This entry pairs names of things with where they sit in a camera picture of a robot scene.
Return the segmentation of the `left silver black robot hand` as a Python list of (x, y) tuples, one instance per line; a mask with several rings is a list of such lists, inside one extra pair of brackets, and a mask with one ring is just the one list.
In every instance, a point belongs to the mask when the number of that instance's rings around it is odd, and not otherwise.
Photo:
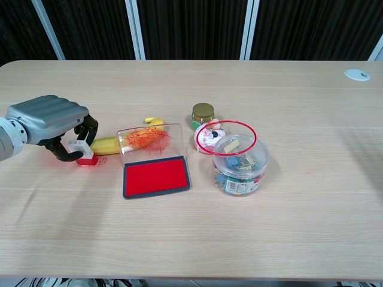
[(98, 122), (89, 110), (55, 95), (11, 105), (1, 118), (1, 161), (17, 155), (26, 144), (44, 146), (58, 160), (94, 165), (90, 149)]

